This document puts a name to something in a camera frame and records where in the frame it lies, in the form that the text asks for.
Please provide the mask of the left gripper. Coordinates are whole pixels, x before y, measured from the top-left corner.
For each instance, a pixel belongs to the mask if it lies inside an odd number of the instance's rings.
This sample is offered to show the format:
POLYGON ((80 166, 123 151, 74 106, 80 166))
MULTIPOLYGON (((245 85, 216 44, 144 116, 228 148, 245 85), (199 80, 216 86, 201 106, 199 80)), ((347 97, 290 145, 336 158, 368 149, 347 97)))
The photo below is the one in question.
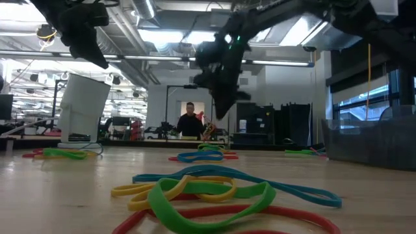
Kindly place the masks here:
POLYGON ((96 42, 96 30, 87 22, 87 4, 98 0, 31 0, 46 22, 57 30, 73 58, 85 59, 103 69, 109 67, 96 42))

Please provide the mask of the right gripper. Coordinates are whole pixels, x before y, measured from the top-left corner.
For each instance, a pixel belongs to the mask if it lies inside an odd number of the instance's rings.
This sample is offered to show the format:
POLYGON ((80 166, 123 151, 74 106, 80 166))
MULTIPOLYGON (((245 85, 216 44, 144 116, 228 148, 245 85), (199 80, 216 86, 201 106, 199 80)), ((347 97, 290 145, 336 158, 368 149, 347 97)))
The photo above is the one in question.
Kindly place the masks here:
MULTIPOLYGON (((226 24, 214 34, 215 40, 225 40, 228 47, 224 52, 221 63, 211 64, 198 77, 198 86, 208 88, 212 93, 219 92, 221 88, 237 89, 237 81, 241 73, 242 58, 245 51, 250 50, 248 38, 241 35, 242 26, 246 17, 233 14, 226 24)), ((251 100, 246 92, 221 93, 213 96, 217 119, 223 119, 236 100, 251 100)))

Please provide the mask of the long blue rubber band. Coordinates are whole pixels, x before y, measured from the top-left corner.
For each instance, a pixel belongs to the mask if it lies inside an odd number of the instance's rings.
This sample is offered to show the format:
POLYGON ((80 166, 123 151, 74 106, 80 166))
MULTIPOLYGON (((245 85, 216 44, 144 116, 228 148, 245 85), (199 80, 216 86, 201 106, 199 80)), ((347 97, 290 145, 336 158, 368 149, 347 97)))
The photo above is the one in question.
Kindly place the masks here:
POLYGON ((244 172, 238 171, 233 168, 228 168, 225 166, 217 166, 213 164, 189 166, 172 174, 138 174, 132 177, 132 182, 138 183, 138 182, 158 181, 162 178, 181 179, 183 176, 189 176, 189 175, 196 176, 196 177, 216 175, 216 176, 240 179, 240 180, 249 181, 253 183, 267 182, 270 184, 271 187, 275 189, 292 194, 293 196, 296 196, 298 198, 301 198, 311 203, 315 203, 315 204, 323 205, 327 207, 337 207, 337 208, 341 208, 343 205, 343 201, 340 197, 338 197, 338 195, 327 190, 270 181, 270 180, 262 179, 259 177, 254 177, 252 175, 246 174, 244 172))

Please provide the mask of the grey translucent plastic bin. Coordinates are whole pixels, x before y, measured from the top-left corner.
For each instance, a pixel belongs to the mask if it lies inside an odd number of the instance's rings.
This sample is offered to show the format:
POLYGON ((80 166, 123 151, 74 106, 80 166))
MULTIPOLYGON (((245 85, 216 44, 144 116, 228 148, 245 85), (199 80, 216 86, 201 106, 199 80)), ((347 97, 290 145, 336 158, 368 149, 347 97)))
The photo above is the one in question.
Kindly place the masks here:
POLYGON ((380 121, 323 120, 332 160, 416 171, 416 115, 380 121))

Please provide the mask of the black cabinet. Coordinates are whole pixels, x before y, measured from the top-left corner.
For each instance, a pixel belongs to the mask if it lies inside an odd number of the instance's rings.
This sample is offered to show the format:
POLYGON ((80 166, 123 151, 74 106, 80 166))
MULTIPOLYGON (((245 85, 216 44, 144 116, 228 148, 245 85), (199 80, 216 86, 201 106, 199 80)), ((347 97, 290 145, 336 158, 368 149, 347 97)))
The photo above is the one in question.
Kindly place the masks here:
POLYGON ((281 105, 281 133, 297 146, 308 146, 311 143, 313 128, 311 126, 311 104, 287 103, 281 105))
POLYGON ((273 145, 274 108, 272 105, 258 106, 255 103, 237 104, 237 130, 233 134, 234 144, 273 145), (239 120, 247 120, 247 132, 239 133, 239 120))

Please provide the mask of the person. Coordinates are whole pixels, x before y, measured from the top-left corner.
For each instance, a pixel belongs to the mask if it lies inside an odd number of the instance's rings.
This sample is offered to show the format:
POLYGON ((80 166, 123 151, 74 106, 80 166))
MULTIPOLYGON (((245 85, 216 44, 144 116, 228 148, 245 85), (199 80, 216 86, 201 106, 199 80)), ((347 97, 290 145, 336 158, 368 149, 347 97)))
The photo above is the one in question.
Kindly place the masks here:
POLYGON ((205 131, 202 121, 196 117, 194 113, 194 104, 188 102, 186 105, 186 113, 183 114, 177 123, 177 133, 181 133, 183 137, 196 137, 201 139, 201 135, 205 131))

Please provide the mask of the linear ceiling light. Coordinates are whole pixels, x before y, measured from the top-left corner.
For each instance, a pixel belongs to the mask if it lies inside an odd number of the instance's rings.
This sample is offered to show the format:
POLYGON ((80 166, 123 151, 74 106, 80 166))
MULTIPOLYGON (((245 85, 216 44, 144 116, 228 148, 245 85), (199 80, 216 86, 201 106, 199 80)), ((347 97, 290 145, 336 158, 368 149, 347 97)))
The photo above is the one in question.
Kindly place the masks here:
POLYGON ((43 51, 13 51, 13 50, 0 50, 0 55, 18 55, 26 57, 72 57, 70 53, 59 52, 43 52, 43 51))
MULTIPOLYGON (((149 55, 104 55, 110 60, 150 60, 150 61, 167 61, 167 62, 195 62, 195 57, 166 57, 166 56, 149 56, 149 55)), ((264 66, 290 66, 290 67, 313 67, 312 62, 293 62, 283 60, 246 60, 242 64, 247 65, 264 65, 264 66)))

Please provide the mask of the grey ceiling box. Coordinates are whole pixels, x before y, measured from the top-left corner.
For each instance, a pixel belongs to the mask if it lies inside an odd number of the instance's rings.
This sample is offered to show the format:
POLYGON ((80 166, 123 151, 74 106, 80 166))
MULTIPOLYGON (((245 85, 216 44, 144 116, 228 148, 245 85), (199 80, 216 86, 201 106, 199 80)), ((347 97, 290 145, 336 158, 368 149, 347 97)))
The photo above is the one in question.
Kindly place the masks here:
POLYGON ((230 15, 230 10, 212 8, 210 16, 210 27, 223 27, 230 15))

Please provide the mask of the red tool cart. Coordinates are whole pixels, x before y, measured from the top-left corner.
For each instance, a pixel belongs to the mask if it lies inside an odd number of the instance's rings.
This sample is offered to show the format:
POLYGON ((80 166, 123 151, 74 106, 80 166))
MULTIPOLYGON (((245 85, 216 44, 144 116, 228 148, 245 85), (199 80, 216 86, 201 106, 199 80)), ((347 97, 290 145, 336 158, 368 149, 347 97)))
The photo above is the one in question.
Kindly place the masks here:
POLYGON ((143 123, 141 120, 134 120, 130 125, 130 137, 129 139, 132 141, 140 141, 143 140, 142 136, 142 127, 143 123))

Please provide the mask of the black monitor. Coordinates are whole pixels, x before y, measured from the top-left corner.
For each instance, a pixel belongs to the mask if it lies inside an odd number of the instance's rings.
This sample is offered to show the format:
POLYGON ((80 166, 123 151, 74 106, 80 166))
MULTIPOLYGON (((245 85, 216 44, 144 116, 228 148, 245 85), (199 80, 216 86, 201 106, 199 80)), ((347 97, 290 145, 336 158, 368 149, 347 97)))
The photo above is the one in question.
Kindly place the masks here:
POLYGON ((12 117, 12 94, 0 94, 0 120, 10 120, 12 117))

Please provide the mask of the black gantry frame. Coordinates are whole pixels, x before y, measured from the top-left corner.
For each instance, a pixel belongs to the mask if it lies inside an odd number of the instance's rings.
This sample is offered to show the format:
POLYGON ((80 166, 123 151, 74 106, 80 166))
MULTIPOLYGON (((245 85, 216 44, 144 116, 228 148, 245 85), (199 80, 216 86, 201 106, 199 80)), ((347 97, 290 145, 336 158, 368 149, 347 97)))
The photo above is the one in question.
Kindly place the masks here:
MULTIPOLYGON (((213 100, 210 98, 208 91, 198 88, 195 84, 168 85, 165 101, 164 120, 175 127, 177 127, 179 118, 186 113, 188 102, 194 104, 196 115, 203 111, 209 117, 212 113, 213 100)), ((181 140, 197 140, 196 137, 182 136, 181 133, 178 133, 177 137, 181 140)))

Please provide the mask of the silver ventilation duct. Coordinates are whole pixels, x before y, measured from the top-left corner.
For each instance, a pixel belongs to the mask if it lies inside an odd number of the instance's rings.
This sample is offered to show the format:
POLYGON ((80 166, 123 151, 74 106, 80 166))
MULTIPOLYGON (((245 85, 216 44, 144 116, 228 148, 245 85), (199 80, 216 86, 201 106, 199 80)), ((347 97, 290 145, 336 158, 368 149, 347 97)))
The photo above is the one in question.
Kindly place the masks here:
POLYGON ((155 17, 156 9, 153 0, 131 0, 136 14, 143 20, 155 17))

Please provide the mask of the black rig post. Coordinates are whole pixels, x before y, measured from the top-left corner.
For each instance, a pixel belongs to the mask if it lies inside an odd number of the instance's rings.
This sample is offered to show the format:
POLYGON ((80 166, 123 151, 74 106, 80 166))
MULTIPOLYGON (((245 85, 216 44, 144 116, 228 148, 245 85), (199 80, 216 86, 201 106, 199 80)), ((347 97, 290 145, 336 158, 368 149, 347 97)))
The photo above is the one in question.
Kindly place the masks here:
POLYGON ((415 105, 414 76, 402 66, 399 67, 399 102, 401 105, 415 105))

